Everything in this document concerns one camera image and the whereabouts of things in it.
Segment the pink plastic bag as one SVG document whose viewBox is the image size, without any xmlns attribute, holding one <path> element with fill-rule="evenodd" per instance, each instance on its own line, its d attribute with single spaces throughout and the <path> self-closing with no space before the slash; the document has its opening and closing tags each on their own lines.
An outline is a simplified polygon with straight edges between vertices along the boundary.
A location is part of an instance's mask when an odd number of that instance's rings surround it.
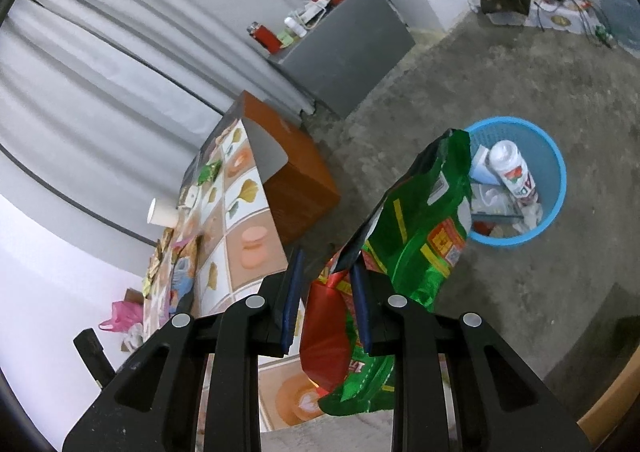
<svg viewBox="0 0 640 452">
<path fill-rule="evenodd" d="M 99 329 L 112 333 L 127 333 L 143 320 L 143 306 L 136 302 L 119 300 L 112 303 L 111 317 L 99 324 Z"/>
</svg>

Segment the patterned ginkgo tablecloth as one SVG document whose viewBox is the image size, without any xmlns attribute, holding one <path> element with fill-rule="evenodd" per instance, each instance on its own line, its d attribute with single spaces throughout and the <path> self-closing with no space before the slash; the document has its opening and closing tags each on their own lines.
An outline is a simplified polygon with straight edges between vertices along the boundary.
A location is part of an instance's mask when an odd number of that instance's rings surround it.
<svg viewBox="0 0 640 452">
<path fill-rule="evenodd" d="M 198 186 L 202 167 L 214 160 L 222 160 L 217 179 Z M 287 162 L 282 146 L 248 118 L 232 120 L 204 144 L 183 181 L 177 227 L 166 228 L 155 247 L 163 261 L 149 297 L 143 297 L 144 339 L 171 317 L 171 277 L 181 257 L 194 264 L 194 318 L 224 312 L 257 294 L 265 276 L 286 269 L 264 181 Z"/>
</svg>

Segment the grey curtain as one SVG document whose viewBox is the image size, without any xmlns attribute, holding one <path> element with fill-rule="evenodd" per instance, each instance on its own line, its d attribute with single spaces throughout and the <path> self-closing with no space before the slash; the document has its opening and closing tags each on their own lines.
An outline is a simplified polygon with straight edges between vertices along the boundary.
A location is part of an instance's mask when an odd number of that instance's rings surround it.
<svg viewBox="0 0 640 452">
<path fill-rule="evenodd" d="M 1 0 L 1 192 L 41 227 L 139 274 L 173 198 L 243 92 L 297 122 L 308 94 L 248 34 L 305 0 Z"/>
</svg>

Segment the gold snack packet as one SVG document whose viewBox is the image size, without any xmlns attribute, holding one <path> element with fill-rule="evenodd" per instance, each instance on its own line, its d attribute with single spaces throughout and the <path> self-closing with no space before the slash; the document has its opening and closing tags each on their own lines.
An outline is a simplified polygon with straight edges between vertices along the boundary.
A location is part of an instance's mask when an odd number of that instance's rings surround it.
<svg viewBox="0 0 640 452">
<path fill-rule="evenodd" d="M 160 271 L 160 265 L 163 261 L 163 252 L 156 248 L 154 254 L 150 258 L 148 268 L 146 269 L 145 276 L 142 281 L 142 295 L 144 298 L 148 298 L 151 293 L 152 285 L 155 281 L 157 273 Z"/>
</svg>

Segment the blue chip bag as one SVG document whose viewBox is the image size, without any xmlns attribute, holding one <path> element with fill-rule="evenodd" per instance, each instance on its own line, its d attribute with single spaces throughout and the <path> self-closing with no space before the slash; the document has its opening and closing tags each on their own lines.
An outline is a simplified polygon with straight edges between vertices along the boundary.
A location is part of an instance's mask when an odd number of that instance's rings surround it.
<svg viewBox="0 0 640 452">
<path fill-rule="evenodd" d="M 171 277 L 169 314 L 189 313 L 192 309 L 194 294 L 194 264 L 188 257 L 177 260 Z"/>
</svg>

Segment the grey cabinet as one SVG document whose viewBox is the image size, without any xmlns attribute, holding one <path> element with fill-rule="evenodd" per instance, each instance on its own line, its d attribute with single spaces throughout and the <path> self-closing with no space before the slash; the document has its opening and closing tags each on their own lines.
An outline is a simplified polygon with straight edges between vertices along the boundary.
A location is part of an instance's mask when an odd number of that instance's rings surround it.
<svg viewBox="0 0 640 452">
<path fill-rule="evenodd" d="M 387 0 L 344 0 L 268 61 L 299 90 L 345 118 L 413 46 Z"/>
</svg>

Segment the blue plastic trash basket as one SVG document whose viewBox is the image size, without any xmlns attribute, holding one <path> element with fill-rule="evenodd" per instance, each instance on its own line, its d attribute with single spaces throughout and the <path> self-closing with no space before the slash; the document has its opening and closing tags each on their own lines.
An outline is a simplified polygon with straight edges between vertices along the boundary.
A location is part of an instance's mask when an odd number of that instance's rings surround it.
<svg viewBox="0 0 640 452">
<path fill-rule="evenodd" d="M 521 246 L 550 227 L 567 189 L 564 158 L 540 127 L 497 116 L 466 128 L 472 157 L 470 239 L 494 247 Z"/>
</svg>

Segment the small white bottle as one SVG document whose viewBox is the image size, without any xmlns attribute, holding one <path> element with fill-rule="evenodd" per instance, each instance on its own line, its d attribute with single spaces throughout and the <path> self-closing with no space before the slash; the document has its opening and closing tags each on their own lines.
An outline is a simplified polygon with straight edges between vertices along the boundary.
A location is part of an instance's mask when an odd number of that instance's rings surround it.
<svg viewBox="0 0 640 452">
<path fill-rule="evenodd" d="M 286 27 L 293 32 L 298 38 L 304 38 L 307 35 L 307 30 L 303 27 L 302 24 L 296 21 L 296 19 L 292 18 L 292 16 L 286 16 L 284 18 L 284 24 Z"/>
</svg>

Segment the white power strip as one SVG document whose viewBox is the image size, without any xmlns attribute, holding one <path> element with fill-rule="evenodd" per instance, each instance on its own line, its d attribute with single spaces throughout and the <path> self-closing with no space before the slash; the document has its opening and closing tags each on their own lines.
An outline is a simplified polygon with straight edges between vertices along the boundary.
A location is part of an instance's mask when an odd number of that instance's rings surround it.
<svg viewBox="0 0 640 452">
<path fill-rule="evenodd" d="M 294 12 L 294 18 L 303 27 L 311 27 L 312 24 L 321 20 L 328 12 L 329 7 L 328 0 L 308 1 L 303 6 Z"/>
</svg>

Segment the red green snack bag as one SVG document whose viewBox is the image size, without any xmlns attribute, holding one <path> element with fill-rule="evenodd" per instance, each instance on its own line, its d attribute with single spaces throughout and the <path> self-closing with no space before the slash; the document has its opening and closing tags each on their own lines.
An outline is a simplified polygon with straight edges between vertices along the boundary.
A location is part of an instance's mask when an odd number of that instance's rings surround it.
<svg viewBox="0 0 640 452">
<path fill-rule="evenodd" d="M 299 357 L 332 416 L 389 410 L 394 360 L 372 358 L 358 330 L 350 269 L 390 278 L 394 290 L 427 310 L 458 263 L 471 228 L 471 141 L 449 129 L 391 186 L 309 287 Z"/>
</svg>

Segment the white paper cup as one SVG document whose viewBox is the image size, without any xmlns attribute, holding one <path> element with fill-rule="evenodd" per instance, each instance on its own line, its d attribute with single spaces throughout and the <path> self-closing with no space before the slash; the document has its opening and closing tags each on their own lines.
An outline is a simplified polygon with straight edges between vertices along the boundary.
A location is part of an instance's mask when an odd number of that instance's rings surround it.
<svg viewBox="0 0 640 452">
<path fill-rule="evenodd" d="M 146 215 L 146 222 L 157 227 L 175 229 L 179 222 L 179 211 L 174 204 L 153 198 Z"/>
</svg>

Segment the white tissue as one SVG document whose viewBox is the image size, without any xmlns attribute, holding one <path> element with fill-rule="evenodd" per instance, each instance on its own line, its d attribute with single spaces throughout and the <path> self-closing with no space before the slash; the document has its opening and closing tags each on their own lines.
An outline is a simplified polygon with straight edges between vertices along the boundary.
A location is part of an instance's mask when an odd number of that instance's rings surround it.
<svg viewBox="0 0 640 452">
<path fill-rule="evenodd" d="M 518 202 L 518 208 L 522 214 L 522 218 L 516 220 L 512 224 L 512 228 L 518 232 L 518 234 L 525 234 L 531 230 L 535 230 L 538 224 L 541 222 L 544 209 L 539 202 L 524 204 Z"/>
</svg>

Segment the red thermos bottle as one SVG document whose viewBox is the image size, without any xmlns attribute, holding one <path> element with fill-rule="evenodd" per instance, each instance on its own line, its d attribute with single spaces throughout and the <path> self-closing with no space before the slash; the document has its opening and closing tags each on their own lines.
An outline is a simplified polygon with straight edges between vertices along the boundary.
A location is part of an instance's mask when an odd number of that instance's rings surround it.
<svg viewBox="0 0 640 452">
<path fill-rule="evenodd" d="M 276 54 L 282 49 L 282 42 L 277 38 L 277 35 L 260 23 L 253 22 L 250 24 L 247 27 L 247 33 L 270 54 Z"/>
</svg>

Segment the small green snack packet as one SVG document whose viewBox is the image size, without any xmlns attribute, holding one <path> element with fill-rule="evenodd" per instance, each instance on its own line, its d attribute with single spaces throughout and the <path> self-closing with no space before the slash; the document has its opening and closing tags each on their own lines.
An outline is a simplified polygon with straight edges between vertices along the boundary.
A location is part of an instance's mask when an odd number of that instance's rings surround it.
<svg viewBox="0 0 640 452">
<path fill-rule="evenodd" d="M 220 173 L 222 160 L 214 160 L 205 164 L 198 175 L 198 186 L 208 182 L 214 182 Z"/>
</svg>

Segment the white plastic bottle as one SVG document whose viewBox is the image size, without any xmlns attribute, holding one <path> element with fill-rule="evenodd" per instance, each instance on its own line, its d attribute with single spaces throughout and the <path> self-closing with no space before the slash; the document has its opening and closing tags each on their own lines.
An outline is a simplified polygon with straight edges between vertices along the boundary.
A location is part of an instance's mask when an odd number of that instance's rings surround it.
<svg viewBox="0 0 640 452">
<path fill-rule="evenodd" d="M 524 204 L 538 201 L 535 179 L 526 160 L 511 140 L 500 140 L 489 151 L 489 166 L 512 193 L 514 198 Z"/>
</svg>

